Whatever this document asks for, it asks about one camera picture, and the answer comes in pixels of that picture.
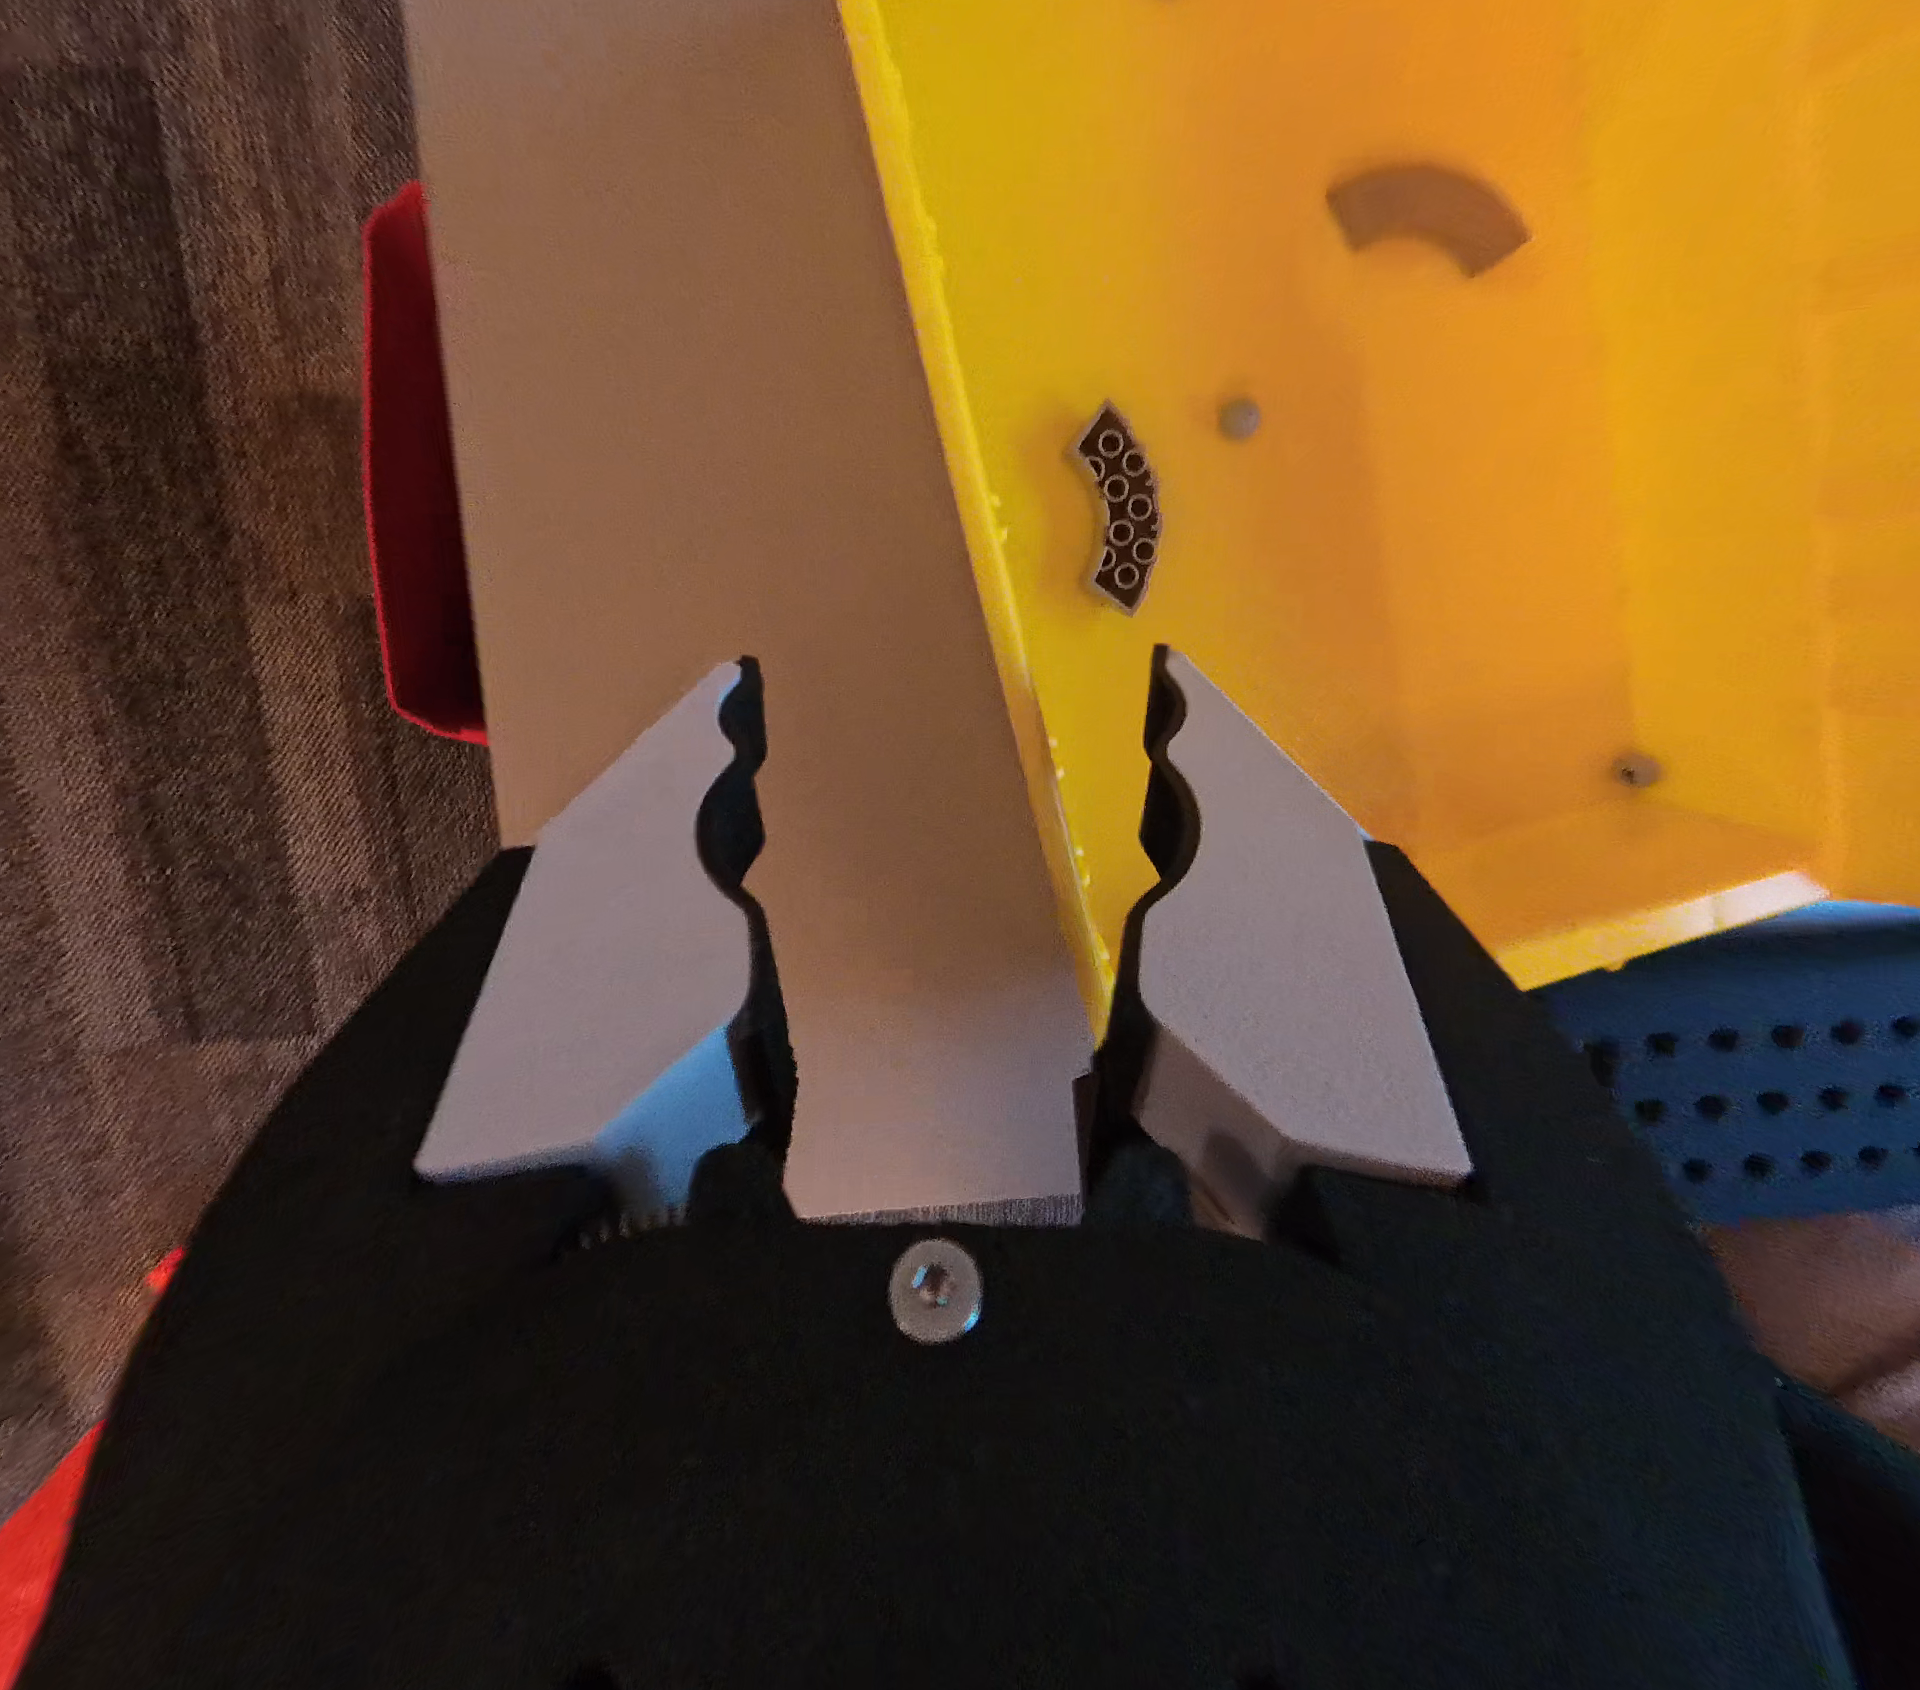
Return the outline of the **yellow plastic bin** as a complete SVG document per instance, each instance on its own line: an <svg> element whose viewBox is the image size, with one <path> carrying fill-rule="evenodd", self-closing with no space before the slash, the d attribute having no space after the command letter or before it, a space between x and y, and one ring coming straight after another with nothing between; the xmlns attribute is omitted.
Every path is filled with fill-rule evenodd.
<svg viewBox="0 0 1920 1690"><path fill-rule="evenodd" d="M1524 983L1915 903L1915 0L839 0L1092 988L1191 657ZM1497 186L1484 275L1325 188ZM1067 448L1164 493L1129 620Z"/></svg>

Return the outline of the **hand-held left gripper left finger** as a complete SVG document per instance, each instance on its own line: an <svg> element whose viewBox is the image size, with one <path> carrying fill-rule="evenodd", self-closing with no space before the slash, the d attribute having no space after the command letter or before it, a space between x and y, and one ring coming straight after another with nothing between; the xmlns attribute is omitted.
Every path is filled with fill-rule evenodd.
<svg viewBox="0 0 1920 1690"><path fill-rule="evenodd" d="M795 1052L751 875L764 849L756 659L708 670L528 852L415 1167L578 1164L681 1219L710 1149L795 1125Z"/></svg>

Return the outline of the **orange safety vest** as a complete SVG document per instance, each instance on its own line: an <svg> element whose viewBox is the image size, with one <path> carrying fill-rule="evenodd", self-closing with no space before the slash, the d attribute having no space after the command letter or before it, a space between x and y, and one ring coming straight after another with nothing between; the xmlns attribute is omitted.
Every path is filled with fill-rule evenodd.
<svg viewBox="0 0 1920 1690"><path fill-rule="evenodd" d="M59 1565L59 1551L69 1533L71 1514L78 1506L83 1479L102 1430L105 1419L101 1416L35 1493L4 1520L4 1573L15 1573L24 1565L33 1566L35 1561L46 1572Z"/></svg>

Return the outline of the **red container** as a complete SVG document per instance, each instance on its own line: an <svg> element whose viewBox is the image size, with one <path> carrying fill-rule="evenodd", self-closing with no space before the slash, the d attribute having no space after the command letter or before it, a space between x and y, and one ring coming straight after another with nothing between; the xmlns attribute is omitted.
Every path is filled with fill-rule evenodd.
<svg viewBox="0 0 1920 1690"><path fill-rule="evenodd" d="M359 475L371 600L393 711L487 744L426 189L362 227Z"/></svg>

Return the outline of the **black perforated pad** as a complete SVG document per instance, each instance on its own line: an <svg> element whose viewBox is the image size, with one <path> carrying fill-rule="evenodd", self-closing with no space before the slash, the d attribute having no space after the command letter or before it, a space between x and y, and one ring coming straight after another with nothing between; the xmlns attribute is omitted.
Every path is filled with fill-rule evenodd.
<svg viewBox="0 0 1920 1690"><path fill-rule="evenodd" d="M1915 1217L1915 908L1815 903L1535 1001L1695 1220Z"/></svg>

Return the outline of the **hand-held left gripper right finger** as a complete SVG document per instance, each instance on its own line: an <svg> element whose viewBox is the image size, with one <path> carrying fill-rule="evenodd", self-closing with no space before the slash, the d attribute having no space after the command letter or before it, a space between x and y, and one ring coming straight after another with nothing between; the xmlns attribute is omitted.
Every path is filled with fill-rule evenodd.
<svg viewBox="0 0 1920 1690"><path fill-rule="evenodd" d="M1311 1169L1454 1191L1473 1153L1370 835L1194 659L1152 651L1139 847L1094 1054L1094 1207L1267 1232Z"/></svg>

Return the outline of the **grey desk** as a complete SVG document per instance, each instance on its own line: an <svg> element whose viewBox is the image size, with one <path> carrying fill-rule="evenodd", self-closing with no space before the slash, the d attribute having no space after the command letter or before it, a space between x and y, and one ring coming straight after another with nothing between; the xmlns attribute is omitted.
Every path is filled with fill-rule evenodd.
<svg viewBox="0 0 1920 1690"><path fill-rule="evenodd" d="M1066 1197L1092 1026L839 0L402 8L503 842L751 655L790 1197Z"/></svg>

